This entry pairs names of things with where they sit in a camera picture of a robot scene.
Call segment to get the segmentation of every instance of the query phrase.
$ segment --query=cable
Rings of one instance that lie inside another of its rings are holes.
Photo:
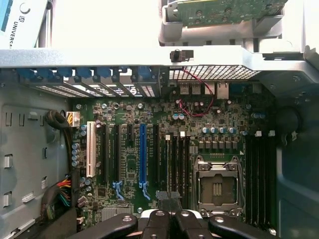
[[[214,94],[212,92],[212,90],[210,89],[209,85],[204,82],[203,80],[201,80],[200,78],[198,78],[197,76],[195,76],[193,73],[190,73],[189,71],[187,71],[185,68],[182,68],[182,71],[189,74],[190,76],[192,76],[193,78],[195,78],[196,80],[198,80],[200,83],[203,83],[205,85],[205,87],[209,90],[210,94],[212,95],[212,99],[211,99],[211,102],[207,108],[207,110],[203,113],[199,113],[199,114],[192,114],[190,113],[189,111],[186,110],[187,108],[187,105],[185,105],[182,101],[182,99],[179,100],[179,107],[181,108],[181,110],[183,111],[183,113],[187,114],[188,116],[192,116],[192,117],[201,117],[203,115],[206,115],[209,113],[210,111],[210,108],[213,106],[213,103],[214,103]]]

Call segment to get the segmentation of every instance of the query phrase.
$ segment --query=black pcie slot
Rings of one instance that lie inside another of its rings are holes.
[[[169,146],[169,140],[165,140],[165,149],[164,149],[164,154],[165,154],[165,162],[167,164],[167,169],[165,170],[167,172],[167,177],[166,177],[166,182],[167,182],[167,185],[166,185],[166,190],[168,191],[169,188],[170,188],[170,182],[169,182],[169,174],[170,174],[170,163],[169,163],[169,156],[170,156],[170,146]]]
[[[119,125],[114,126],[114,181],[120,181],[121,170],[121,127]]]
[[[252,221],[253,225],[258,226],[259,223],[259,139],[254,138],[253,140],[253,155],[252,155]]]
[[[185,139],[185,146],[184,146],[184,196],[183,196],[183,208],[188,208],[189,207],[189,137],[186,137]]]
[[[154,175],[156,184],[160,185],[160,135],[159,125],[153,125],[153,160],[154,160]]]
[[[103,182],[107,182],[109,179],[109,127],[108,125],[102,125],[102,137],[101,137],[101,174],[103,176]]]
[[[184,168],[184,138],[179,138],[178,141],[178,167],[177,167],[177,173],[178,173],[178,192],[182,196],[180,203],[183,206],[184,200],[184,176],[183,176],[183,168]]]
[[[246,141],[246,223],[252,224],[252,138],[245,137]]]
[[[171,190],[176,191],[176,152],[177,152],[177,137],[172,137],[171,151],[170,151],[170,176],[171,176]]]

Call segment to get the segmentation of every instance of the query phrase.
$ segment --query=white connector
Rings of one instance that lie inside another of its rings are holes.
[[[95,176],[96,165],[96,123],[87,122],[87,139],[86,139],[86,176]]]

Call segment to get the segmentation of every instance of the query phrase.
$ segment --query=metal mesh grille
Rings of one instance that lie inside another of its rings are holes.
[[[203,80],[248,80],[260,71],[252,71],[244,66],[187,66],[190,73]],[[191,80],[192,76],[180,69],[171,69],[170,80]]]
[[[59,91],[59,90],[55,90],[55,89],[52,89],[52,88],[49,88],[49,87],[46,87],[46,86],[36,86],[37,88],[39,89],[43,89],[43,90],[46,90],[46,91],[49,91],[49,92],[53,92],[53,93],[56,93],[56,94],[59,94],[59,95],[63,95],[63,96],[66,96],[66,97],[75,97],[74,95],[71,95],[71,94],[68,94],[68,93],[65,93],[65,92],[62,92],[62,91]]]

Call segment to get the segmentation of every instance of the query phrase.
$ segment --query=circuit board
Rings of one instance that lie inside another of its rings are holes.
[[[183,26],[200,27],[237,24],[253,18],[274,16],[280,12],[287,0],[179,0],[176,2],[178,21],[183,22]]]
[[[266,89],[252,93],[247,84],[236,89],[228,100],[215,99],[202,117],[182,114],[178,101],[182,97],[190,112],[203,112],[211,96],[181,96],[178,90],[163,99],[74,100],[81,124],[73,143],[80,145],[76,167],[82,177],[80,196],[85,197],[79,208],[85,218],[83,229],[116,213],[139,216],[143,210],[156,209],[157,191],[178,191],[183,208],[192,209],[192,171],[199,155],[216,163],[236,156],[245,171],[245,135],[274,128],[274,98]],[[96,171],[89,175],[88,122],[94,125],[96,139]],[[236,195],[237,189],[232,187],[231,192]]]

